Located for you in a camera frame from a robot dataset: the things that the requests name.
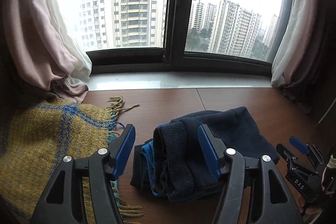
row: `curtain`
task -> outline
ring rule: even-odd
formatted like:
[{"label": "curtain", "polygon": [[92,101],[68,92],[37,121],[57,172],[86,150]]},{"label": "curtain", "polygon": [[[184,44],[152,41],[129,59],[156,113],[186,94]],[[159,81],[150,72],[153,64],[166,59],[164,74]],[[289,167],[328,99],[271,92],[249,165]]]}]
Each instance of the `curtain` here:
[{"label": "curtain", "polygon": [[294,0],[286,32],[272,65],[271,84],[275,87],[292,83],[292,78],[310,43],[318,0]]},{"label": "curtain", "polygon": [[20,77],[59,97],[82,102],[92,63],[72,39],[57,0],[2,0],[9,51]]}]

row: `pink curtain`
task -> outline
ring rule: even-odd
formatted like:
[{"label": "pink curtain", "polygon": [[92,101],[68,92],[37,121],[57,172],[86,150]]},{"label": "pink curtain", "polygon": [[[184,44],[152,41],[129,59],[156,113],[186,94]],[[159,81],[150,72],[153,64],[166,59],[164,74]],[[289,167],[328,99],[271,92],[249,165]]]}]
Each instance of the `pink curtain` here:
[{"label": "pink curtain", "polygon": [[91,62],[74,41],[67,44],[66,30],[61,30],[47,0],[2,0],[2,4],[8,48],[21,78],[82,102],[88,92],[85,81]]}]

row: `clothing pile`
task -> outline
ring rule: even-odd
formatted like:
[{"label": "clothing pile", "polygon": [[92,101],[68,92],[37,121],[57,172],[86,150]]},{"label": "clothing pile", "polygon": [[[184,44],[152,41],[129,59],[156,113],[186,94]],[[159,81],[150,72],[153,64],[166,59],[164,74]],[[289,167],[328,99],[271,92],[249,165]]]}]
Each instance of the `clothing pile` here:
[{"label": "clothing pile", "polygon": [[[198,141],[202,124],[227,148],[256,159],[269,155],[278,163],[275,148],[260,135],[246,107],[225,112],[206,110],[158,125],[152,139],[135,146],[131,185],[151,190],[154,196],[167,196],[177,204],[219,193],[225,182],[216,181],[208,170]],[[245,186],[248,185],[247,174]]]}]

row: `silver screw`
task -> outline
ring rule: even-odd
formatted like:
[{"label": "silver screw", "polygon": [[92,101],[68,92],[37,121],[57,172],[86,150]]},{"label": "silver screw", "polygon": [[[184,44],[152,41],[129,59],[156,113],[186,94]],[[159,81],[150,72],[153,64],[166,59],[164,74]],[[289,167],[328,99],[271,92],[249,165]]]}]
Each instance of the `silver screw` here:
[{"label": "silver screw", "polygon": [[263,155],[261,158],[262,158],[263,161],[266,161],[266,162],[271,161],[271,157],[268,156],[268,155]]},{"label": "silver screw", "polygon": [[107,153],[107,149],[106,148],[100,148],[98,150],[98,154],[100,154],[100,155],[105,155],[106,153]]},{"label": "silver screw", "polygon": [[65,157],[63,158],[63,161],[64,161],[64,162],[69,162],[70,160],[72,160],[71,156],[65,156]]},{"label": "silver screw", "polygon": [[236,151],[233,148],[228,148],[226,150],[226,153],[228,153],[229,155],[234,155],[236,153]]}]

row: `blue gripper pad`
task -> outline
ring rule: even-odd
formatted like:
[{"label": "blue gripper pad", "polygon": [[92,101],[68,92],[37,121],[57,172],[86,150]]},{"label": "blue gripper pad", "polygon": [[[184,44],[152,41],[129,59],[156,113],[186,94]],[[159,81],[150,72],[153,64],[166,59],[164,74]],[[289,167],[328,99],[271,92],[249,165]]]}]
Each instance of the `blue gripper pad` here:
[{"label": "blue gripper pad", "polygon": [[132,126],[127,132],[127,135],[120,146],[120,149],[115,157],[115,165],[112,175],[117,180],[120,175],[124,173],[126,163],[132,151],[135,142],[135,127]]},{"label": "blue gripper pad", "polygon": [[289,143],[293,145],[300,153],[304,155],[309,154],[308,147],[305,144],[303,144],[298,138],[294,136],[290,137]]},{"label": "blue gripper pad", "polygon": [[219,169],[219,159],[216,152],[208,138],[207,133],[204,131],[202,126],[198,127],[198,141],[202,148],[205,161],[211,175],[213,175],[217,180],[221,176],[221,171]]}]

